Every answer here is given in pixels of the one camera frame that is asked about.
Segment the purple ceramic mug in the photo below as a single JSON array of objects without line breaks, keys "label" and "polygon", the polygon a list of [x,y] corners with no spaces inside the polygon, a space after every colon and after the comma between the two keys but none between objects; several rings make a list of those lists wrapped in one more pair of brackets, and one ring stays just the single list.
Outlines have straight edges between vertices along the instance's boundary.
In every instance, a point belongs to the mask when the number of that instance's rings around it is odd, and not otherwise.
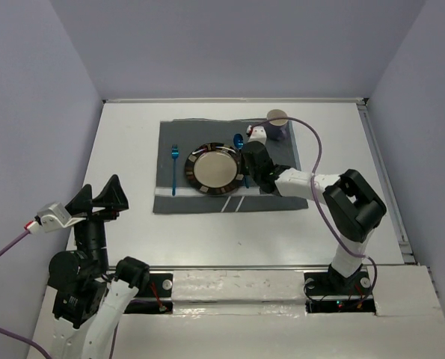
[{"label": "purple ceramic mug", "polygon": [[269,122],[265,123],[264,129],[267,137],[273,141],[282,141],[286,138],[288,120],[286,112],[280,109],[272,109],[266,115]]}]

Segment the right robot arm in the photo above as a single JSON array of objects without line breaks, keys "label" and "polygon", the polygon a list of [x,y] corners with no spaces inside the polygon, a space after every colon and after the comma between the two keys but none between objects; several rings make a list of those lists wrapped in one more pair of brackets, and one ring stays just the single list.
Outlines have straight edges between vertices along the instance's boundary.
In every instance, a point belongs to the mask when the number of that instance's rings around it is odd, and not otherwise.
[{"label": "right robot arm", "polygon": [[375,190],[356,170],[323,175],[302,172],[287,165],[276,165],[266,146],[258,141],[242,147],[245,173],[262,192],[278,197],[297,197],[316,204],[322,220],[338,242],[328,267],[327,284],[344,293],[355,282],[369,237],[387,213]]}]

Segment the blue metal spoon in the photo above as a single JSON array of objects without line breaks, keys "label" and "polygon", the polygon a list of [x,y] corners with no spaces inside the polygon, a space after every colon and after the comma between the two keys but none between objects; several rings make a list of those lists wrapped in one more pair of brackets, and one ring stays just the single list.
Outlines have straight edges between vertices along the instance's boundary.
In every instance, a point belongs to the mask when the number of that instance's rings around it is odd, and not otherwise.
[{"label": "blue metal spoon", "polygon": [[[240,134],[240,133],[236,133],[236,134],[233,136],[233,144],[234,144],[235,148],[236,148],[239,152],[242,151],[242,147],[243,147],[243,145],[244,145],[244,138],[243,138],[242,134]],[[245,188],[249,188],[249,185],[248,185],[248,178],[247,178],[247,177],[244,177],[243,180],[244,180],[244,186],[245,186]]]}]

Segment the blue metal fork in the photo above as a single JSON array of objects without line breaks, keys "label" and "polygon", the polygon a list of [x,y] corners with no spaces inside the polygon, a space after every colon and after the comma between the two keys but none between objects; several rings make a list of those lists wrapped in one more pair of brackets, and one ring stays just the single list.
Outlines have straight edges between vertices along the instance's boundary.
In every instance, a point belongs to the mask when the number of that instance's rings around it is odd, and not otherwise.
[{"label": "blue metal fork", "polygon": [[171,158],[173,162],[171,195],[174,197],[177,192],[177,159],[179,158],[179,148],[177,144],[171,147]]}]

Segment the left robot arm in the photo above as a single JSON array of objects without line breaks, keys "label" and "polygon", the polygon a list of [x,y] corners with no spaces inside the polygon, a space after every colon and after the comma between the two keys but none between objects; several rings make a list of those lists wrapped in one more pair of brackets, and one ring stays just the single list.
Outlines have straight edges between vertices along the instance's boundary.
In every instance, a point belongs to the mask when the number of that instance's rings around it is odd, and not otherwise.
[{"label": "left robot arm", "polygon": [[125,257],[108,274],[105,224],[129,208],[118,175],[98,196],[84,185],[67,204],[53,203],[40,214],[46,232],[71,228],[76,247],[56,253],[49,263],[55,289],[52,358],[102,358],[130,301],[147,290],[148,264]]}]

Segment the dark rimmed cream plate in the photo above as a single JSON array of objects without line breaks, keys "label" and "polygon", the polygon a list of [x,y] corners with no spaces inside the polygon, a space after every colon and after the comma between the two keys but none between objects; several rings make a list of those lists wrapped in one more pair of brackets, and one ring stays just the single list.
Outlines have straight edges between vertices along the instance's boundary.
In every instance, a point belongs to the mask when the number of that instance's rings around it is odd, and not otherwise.
[{"label": "dark rimmed cream plate", "polygon": [[203,144],[189,153],[184,174],[193,189],[208,196],[230,194],[244,182],[239,151],[218,142]]}]

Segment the grey striped placemat cloth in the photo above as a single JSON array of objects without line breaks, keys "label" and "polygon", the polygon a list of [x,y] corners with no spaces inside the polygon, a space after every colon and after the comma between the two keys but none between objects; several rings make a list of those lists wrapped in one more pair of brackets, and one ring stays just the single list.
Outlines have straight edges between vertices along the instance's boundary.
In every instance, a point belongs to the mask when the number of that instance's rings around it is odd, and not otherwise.
[{"label": "grey striped placemat cloth", "polygon": [[153,213],[185,215],[307,209],[306,200],[263,193],[240,171],[235,135],[249,120],[177,119],[159,125]]}]

